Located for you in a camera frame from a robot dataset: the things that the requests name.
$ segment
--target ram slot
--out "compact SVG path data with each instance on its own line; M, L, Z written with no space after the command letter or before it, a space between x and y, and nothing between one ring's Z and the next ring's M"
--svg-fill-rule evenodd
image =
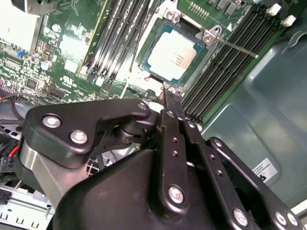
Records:
M251 11L228 41L255 53L261 51L280 28L274 19L262 17L264 13L263 9ZM183 107L186 115L200 122L252 60L248 55L224 45L185 96Z
M107 63L105 64L105 67L102 71L102 75L105 77L108 75L111 66L113 65L116 56L118 55L120 49L126 49L127 44L125 44L124 47L122 47L123 43L128 41L132 31L133 27L135 25L138 25L139 21L141 20L141 15L146 11L146 7L149 3L149 0L143 0L143 1L138 1L138 4L133 8L129 16L128 21L125 23L123 32L121 33L118 41L116 42L116 45L112 48L110 52L110 58L108 58Z
M248 34L243 39L243 42L242 42L242 39L241 39L241 40L239 40L239 42L236 42L236 44L238 44L241 47L248 48L247 45L251 42L250 38L251 37L253 38L255 36L255 34L258 32L258 28L261 25L262 25L261 22L257 22L255 25L251 25L251 26L253 26L253 28L257 28L257 29L255 29L252 34ZM216 68L216 71L213 72L214 82L208 83L208 89L205 89L205 91L201 95L202 98L207 99L207 95L215 90L213 87L214 86L218 87L218 85L221 84L224 81L224 79L220 80L220 78L224 77L225 79L227 79L227 78L230 77L230 74L229 74L230 72L229 72L228 68L234 67L236 65L234 62L236 61L236 56L238 56L239 54L240 54L239 51L237 51L235 49L229 49L228 54L225 55L226 60L225 59L222 60L225 64L221 68ZM203 108L203 104L205 104L204 101L198 101L198 103L193 105L193 108L189 111L189 113L193 113L193 114L198 113L199 110Z

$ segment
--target metal screw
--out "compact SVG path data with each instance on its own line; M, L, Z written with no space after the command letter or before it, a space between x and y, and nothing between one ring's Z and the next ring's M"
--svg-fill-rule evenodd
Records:
M209 42L211 42L211 36L210 35L205 35L205 37L203 37L203 41L205 42L205 43L209 43Z
M188 121L188 124L189 124L189 126L190 126L191 128L195 128L195 125L193 124L193 122Z
M176 186L170 186L168 189L168 194L171 197L172 201L174 201L175 203L180 204L183 202L183 193Z
M178 16L176 16L176 17L174 18L174 22L177 23L177 22L179 22L179 21L180 21L180 18L179 18Z
M214 140L215 141L215 143L216 143L216 145L218 146L218 147L221 147L222 146L222 144L221 144L221 142L219 141L219 140Z
M167 115L169 115L171 118L174 118L174 117L175 117L174 114L173 114L173 112L171 112L171 111L167 111L166 113L167 113Z
M142 110L146 110L146 106L145 106L145 104L144 104L143 102L139 103L139 104L138 104L138 107L139 107L140 109L142 109Z
M279 212L275 212L275 216L282 225L287 225L286 219Z
M175 12L173 12L173 11L168 11L168 12L166 13L166 18L167 18L168 20L173 20L174 17L175 17Z
M87 135L81 130L75 130L71 133L70 138L77 144L84 144L87 142Z
M244 213L240 209L238 208L234 209L234 216L240 225L242 226L248 225L248 219L246 219Z
M294 217L291 213L288 213L288 214L287 214L287 217L289 218L290 222L291 222L293 225L295 225L295 226L298 225L298 223L297 223L295 217Z
M56 116L45 116L43 124L49 128L57 128L61 125L61 121Z

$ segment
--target wire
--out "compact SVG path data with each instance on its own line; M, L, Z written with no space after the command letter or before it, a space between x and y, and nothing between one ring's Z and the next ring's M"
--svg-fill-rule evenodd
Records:
M9 94L9 95L7 95L7 96L4 96L4 97L2 97L1 99L0 99L0 105L4 102L4 101L6 101L6 100L8 100L8 99L10 99L10 98L14 98L14 97L18 97L18 96L23 96L23 97L30 97L30 98L33 98L33 99L35 99L36 101L38 101L38 102L40 102L41 104L44 104L39 98L37 98L36 96L34 96L34 95L30 95L30 94L27 94L27 93L22 93L22 92L16 92L16 93L12 93L12 94ZM7 132L5 132L5 130L2 128L2 126L1 125L23 125L23 123L24 123L24 118L22 117L22 120L21 119L19 119L19 116L21 116L20 114L19 114L19 112L17 111L17 109L16 109L16 111L15 112L17 112L16 114L14 113L14 111L13 111L13 109L14 109L14 103L15 102L13 102L13 105L11 105L11 109L12 109L12 112L13 112L13 114L15 115L15 117L18 119L18 120L0 120L0 132L2 132L5 136L7 136L7 137L11 137Z
M9 157L13 157L16 154L18 149L19 149L19 146L16 146L15 148L13 148L13 150L9 154Z
M20 115L20 113L18 112L16 108L16 97L13 97L12 100L10 101L10 108L11 108L12 113L18 120L24 119L23 116Z

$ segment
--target chip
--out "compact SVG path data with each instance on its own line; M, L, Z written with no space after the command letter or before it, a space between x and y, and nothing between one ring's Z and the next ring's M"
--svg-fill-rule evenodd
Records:
M37 86L37 81L29 78L25 86L29 89L35 90Z
M171 24L163 24L141 67L163 81L178 82L204 48L201 41Z

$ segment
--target sticker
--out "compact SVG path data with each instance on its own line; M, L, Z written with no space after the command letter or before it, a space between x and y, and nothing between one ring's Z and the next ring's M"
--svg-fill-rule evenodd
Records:
M264 159L259 165L257 165L253 172L263 181L267 182L269 179L277 174L277 170L270 162L268 158Z

